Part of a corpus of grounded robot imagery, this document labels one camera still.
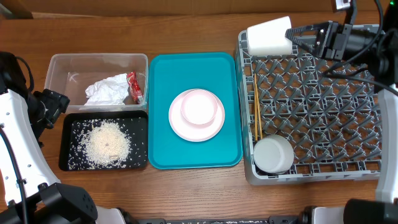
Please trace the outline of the white cup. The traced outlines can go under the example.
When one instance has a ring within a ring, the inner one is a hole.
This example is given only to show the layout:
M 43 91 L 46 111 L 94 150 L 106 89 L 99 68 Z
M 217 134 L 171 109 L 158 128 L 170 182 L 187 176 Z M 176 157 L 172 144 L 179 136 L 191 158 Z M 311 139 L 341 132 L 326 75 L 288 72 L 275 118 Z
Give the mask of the white cup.
M 285 37 L 285 33 L 291 27 L 289 16 L 248 27 L 246 35 L 249 55 L 290 55 L 292 41 Z

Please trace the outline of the white napkin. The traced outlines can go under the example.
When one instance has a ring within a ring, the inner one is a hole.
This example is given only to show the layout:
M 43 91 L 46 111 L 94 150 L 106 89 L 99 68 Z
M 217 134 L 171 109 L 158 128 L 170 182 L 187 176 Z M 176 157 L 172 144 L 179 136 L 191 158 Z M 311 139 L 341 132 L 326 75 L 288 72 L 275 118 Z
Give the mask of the white napkin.
M 128 88 L 126 73 L 97 81 L 85 90 L 88 99 L 85 106 L 124 105 Z

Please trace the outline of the white rice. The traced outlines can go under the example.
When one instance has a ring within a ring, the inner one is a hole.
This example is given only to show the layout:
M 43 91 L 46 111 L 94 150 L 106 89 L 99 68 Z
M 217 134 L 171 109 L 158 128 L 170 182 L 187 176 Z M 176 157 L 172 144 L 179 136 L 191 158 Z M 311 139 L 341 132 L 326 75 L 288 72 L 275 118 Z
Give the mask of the white rice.
M 67 170 L 144 167 L 147 164 L 146 124 L 143 117 L 72 122 Z

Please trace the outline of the red sauce packet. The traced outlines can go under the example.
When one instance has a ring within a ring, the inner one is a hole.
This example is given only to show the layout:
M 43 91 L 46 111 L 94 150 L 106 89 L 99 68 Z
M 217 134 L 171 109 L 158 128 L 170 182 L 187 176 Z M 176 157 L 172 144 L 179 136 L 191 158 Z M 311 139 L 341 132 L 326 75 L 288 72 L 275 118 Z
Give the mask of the red sauce packet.
M 144 102 L 144 93 L 139 86 L 136 72 L 131 72 L 126 78 L 132 99 L 135 103 L 142 104 Z

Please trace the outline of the wooden chopstick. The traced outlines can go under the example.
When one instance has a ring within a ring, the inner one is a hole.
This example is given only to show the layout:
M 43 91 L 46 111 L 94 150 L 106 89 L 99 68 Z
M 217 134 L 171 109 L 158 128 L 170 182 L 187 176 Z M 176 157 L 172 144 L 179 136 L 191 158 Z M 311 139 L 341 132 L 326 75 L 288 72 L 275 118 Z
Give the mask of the wooden chopstick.
M 259 127 L 259 140 L 263 138 L 262 135 L 262 120 L 261 120 L 261 111 L 260 111 L 260 99 L 259 99 L 259 94 L 258 94 L 258 89 L 256 89 L 256 100 L 257 100 L 257 117 L 258 117 L 258 127 Z
M 258 140 L 258 115 L 257 115 L 257 79 L 254 74 L 254 129 L 255 129 L 255 141 Z

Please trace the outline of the grey bowl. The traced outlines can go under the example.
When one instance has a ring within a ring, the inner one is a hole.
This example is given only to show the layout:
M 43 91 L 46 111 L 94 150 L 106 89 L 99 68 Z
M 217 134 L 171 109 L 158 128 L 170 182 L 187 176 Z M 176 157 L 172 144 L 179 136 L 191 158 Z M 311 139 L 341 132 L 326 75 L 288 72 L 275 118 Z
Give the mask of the grey bowl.
M 294 150 L 289 141 L 276 134 L 259 140 L 254 146 L 254 163 L 268 174 L 287 172 L 293 165 L 294 157 Z

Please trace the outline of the pink bowl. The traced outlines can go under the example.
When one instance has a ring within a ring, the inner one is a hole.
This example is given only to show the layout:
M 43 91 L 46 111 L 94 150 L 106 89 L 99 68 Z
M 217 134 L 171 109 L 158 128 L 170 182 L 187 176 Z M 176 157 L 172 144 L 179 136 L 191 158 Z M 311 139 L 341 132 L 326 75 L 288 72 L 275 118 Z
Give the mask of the pink bowl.
M 190 124 L 203 126 L 214 120 L 217 100 L 211 92 L 202 89 L 189 91 L 183 98 L 181 114 Z

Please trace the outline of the white plate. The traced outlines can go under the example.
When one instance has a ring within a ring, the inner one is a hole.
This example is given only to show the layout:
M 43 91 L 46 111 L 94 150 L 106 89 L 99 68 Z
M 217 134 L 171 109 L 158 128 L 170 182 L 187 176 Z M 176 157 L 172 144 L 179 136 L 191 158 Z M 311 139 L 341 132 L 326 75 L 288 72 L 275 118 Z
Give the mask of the white plate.
M 225 121 L 225 110 L 221 100 L 214 94 L 218 110 L 213 121 L 203 126 L 197 126 L 190 124 L 181 114 L 181 104 L 184 96 L 194 89 L 186 90 L 179 94 L 171 103 L 169 108 L 169 123 L 176 135 L 184 140 L 190 142 L 202 142 L 207 141 L 215 137 L 224 125 Z

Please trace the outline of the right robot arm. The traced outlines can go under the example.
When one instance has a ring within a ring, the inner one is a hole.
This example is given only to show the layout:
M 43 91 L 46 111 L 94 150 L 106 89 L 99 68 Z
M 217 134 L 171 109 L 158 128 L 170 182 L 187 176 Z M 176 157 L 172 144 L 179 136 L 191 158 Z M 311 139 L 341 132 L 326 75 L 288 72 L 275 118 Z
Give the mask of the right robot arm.
M 336 69 L 351 64 L 366 64 L 374 77 L 381 111 L 382 162 L 374 201 L 350 199 L 336 208 L 307 207 L 299 223 L 397 223 L 397 1 L 384 10 L 376 2 L 379 28 L 375 34 L 354 31 L 355 1 L 335 1 L 337 11 L 346 11 L 343 24 L 321 24 L 287 29 L 285 37 L 314 57 L 335 64 L 322 73 L 325 78 L 361 81 L 356 73 L 342 75 Z

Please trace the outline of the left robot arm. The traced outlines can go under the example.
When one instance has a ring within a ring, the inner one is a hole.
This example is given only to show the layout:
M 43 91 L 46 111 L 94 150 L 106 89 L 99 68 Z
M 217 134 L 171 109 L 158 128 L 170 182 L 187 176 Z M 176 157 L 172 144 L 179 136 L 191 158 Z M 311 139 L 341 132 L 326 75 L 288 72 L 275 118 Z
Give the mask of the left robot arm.
M 70 100 L 48 89 L 35 91 L 23 62 L 1 52 L 1 176 L 7 203 L 1 223 L 127 223 L 120 209 L 96 206 L 86 190 L 62 184 L 50 169 L 39 137 L 53 128 Z

